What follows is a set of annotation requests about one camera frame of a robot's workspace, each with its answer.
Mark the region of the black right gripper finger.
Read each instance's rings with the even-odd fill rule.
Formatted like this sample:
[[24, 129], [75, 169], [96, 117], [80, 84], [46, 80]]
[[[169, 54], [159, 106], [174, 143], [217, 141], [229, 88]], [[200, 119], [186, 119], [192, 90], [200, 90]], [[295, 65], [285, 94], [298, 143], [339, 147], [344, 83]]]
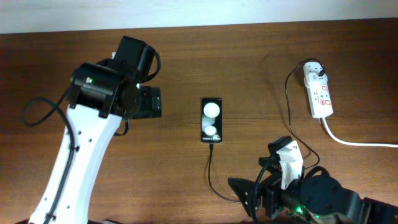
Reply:
[[280, 160], [278, 158], [274, 159], [272, 157], [260, 157], [258, 159], [258, 164], [261, 167], [267, 166], [266, 171], [268, 171], [270, 174], [282, 173]]
[[240, 203], [243, 205], [249, 217], [252, 217], [252, 194], [255, 182], [247, 179], [230, 177], [228, 178], [228, 185], [238, 197]]

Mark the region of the black Galaxy smartphone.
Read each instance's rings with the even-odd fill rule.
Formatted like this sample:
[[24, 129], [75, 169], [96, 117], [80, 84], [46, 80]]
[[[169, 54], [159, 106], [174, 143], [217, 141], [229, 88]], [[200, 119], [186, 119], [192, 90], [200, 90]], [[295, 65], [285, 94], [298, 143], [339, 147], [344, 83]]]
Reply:
[[223, 141], [223, 111], [221, 98], [201, 99], [202, 143], [219, 144]]

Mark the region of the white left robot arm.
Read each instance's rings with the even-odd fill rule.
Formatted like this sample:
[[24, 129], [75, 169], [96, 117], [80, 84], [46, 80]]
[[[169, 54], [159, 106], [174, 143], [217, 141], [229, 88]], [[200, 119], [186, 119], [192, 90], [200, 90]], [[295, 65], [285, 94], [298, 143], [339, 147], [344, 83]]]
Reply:
[[161, 92], [146, 82], [152, 62], [161, 69], [160, 55], [142, 40], [124, 36], [111, 58], [83, 63], [73, 71], [70, 87], [59, 103], [38, 97], [65, 123], [65, 131], [49, 182], [28, 223], [88, 223], [93, 187], [106, 149], [121, 123], [129, 130], [132, 119], [159, 118]]

